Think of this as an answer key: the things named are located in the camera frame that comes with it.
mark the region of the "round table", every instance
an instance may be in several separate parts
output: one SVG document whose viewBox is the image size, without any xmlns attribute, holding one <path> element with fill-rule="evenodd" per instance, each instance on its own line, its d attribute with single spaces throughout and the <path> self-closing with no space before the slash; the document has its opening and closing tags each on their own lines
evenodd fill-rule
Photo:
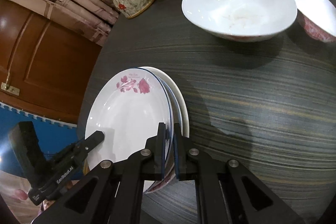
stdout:
<svg viewBox="0 0 336 224">
<path fill-rule="evenodd" d="M 316 222 L 336 192 L 336 47 L 311 39 L 297 22 L 268 41 L 227 41 L 192 25 L 181 2 L 156 0 L 134 19 L 120 16 L 88 83 L 78 136 L 110 78 L 159 68 L 184 96 L 196 145 L 213 158 L 240 160 Z M 194 183 L 173 181 L 144 195 L 142 209 L 164 224 L 196 223 Z"/>
</svg>

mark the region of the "door panel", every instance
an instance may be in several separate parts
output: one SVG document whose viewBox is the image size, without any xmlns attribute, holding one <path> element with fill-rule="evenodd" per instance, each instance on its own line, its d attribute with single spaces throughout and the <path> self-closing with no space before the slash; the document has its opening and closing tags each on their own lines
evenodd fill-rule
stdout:
<svg viewBox="0 0 336 224">
<path fill-rule="evenodd" d="M 101 46 L 8 0 L 0 0 L 2 21 L 11 27 L 0 29 L 0 81 L 10 67 L 9 84 L 20 95 L 1 91 L 0 100 L 76 123 Z"/>
</svg>

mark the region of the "door lock plate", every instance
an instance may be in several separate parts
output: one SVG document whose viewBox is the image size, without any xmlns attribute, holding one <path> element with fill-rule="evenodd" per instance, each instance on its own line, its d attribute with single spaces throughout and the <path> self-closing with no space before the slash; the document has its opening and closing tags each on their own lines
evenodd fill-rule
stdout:
<svg viewBox="0 0 336 224">
<path fill-rule="evenodd" d="M 7 87 L 6 83 L 2 82 L 1 83 L 1 89 L 2 90 L 7 91 L 7 92 L 9 92 L 11 94 L 14 94 L 16 96 L 20 95 L 20 89 L 14 87 L 14 86 L 11 86 L 11 85 L 8 86 L 7 88 L 6 87 Z"/>
</svg>

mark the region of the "blue mat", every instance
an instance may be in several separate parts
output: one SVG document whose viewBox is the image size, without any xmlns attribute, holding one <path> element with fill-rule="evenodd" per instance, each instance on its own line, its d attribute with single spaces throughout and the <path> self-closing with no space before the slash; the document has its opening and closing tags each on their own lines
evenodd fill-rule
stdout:
<svg viewBox="0 0 336 224">
<path fill-rule="evenodd" d="M 17 113 L 16 109 L 9 110 L 8 107 L 0 107 L 0 170 L 7 173 L 25 177 L 19 162 L 11 148 L 11 143 L 8 139 L 8 133 L 18 123 L 23 121 L 32 121 L 35 127 L 36 135 L 39 140 L 39 145 L 43 153 L 54 154 L 59 152 L 67 145 L 78 141 L 76 128 L 69 128 L 64 125 L 51 121 L 42 121 L 40 117 L 33 118 L 33 115 L 25 116 L 24 112 Z M 77 173 L 72 179 L 80 179 L 83 176 L 82 172 Z"/>
</svg>

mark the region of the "stack of plates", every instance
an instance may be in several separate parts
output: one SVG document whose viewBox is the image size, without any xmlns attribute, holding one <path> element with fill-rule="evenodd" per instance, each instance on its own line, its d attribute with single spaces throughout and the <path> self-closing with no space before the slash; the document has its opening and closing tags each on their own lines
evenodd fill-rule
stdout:
<svg viewBox="0 0 336 224">
<path fill-rule="evenodd" d="M 165 178 L 145 181 L 143 191 L 151 193 L 167 185 L 174 177 L 174 122 L 180 123 L 183 136 L 189 137 L 189 119 L 181 91 L 163 71 L 152 67 L 124 70 L 115 75 L 99 92 L 91 108 L 85 138 L 96 130 L 105 140 L 87 158 L 92 170 L 102 160 L 127 159 L 145 147 L 164 122 L 166 137 Z"/>
</svg>

